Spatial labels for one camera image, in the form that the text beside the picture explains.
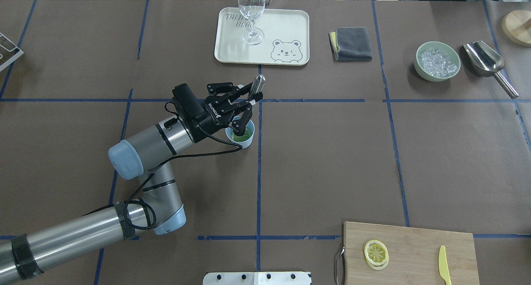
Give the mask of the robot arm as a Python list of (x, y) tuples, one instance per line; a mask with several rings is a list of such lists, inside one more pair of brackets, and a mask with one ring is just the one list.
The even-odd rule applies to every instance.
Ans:
[(164, 106), (169, 117), (108, 150), (117, 175), (125, 180), (138, 178), (135, 191), (125, 200), (108, 202), (76, 219), (2, 244), (2, 285), (33, 279), (144, 231), (164, 235), (182, 228), (187, 218), (171, 161), (244, 149), (244, 144), (223, 141), (215, 134), (224, 129), (237, 136), (245, 134), (254, 106), (263, 98), (264, 80), (258, 74), (247, 85), (209, 83), (204, 100), (198, 100), (186, 83), (175, 86)]

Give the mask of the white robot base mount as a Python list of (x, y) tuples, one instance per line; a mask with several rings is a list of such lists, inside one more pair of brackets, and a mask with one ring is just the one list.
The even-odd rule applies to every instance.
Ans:
[(311, 285), (311, 273), (304, 271), (211, 272), (203, 285)]

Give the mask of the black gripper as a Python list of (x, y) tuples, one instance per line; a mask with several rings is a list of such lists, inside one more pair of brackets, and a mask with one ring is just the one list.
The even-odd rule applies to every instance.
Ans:
[[(221, 98), (240, 98), (245, 94), (245, 86), (235, 86), (232, 82), (209, 83), (207, 84), (207, 91), (209, 97), (223, 94)], [(172, 93), (172, 102), (175, 104), (179, 117), (194, 143), (199, 143), (207, 138), (205, 134), (214, 134), (221, 129), (231, 128), (233, 118), (238, 119), (240, 117), (240, 114), (236, 114), (237, 111), (246, 103), (246, 100), (243, 100), (239, 103), (230, 104), (227, 100), (227, 102), (220, 104), (220, 110), (218, 110), (215, 106), (215, 99), (207, 98), (203, 102), (199, 102), (186, 84), (176, 86)]]

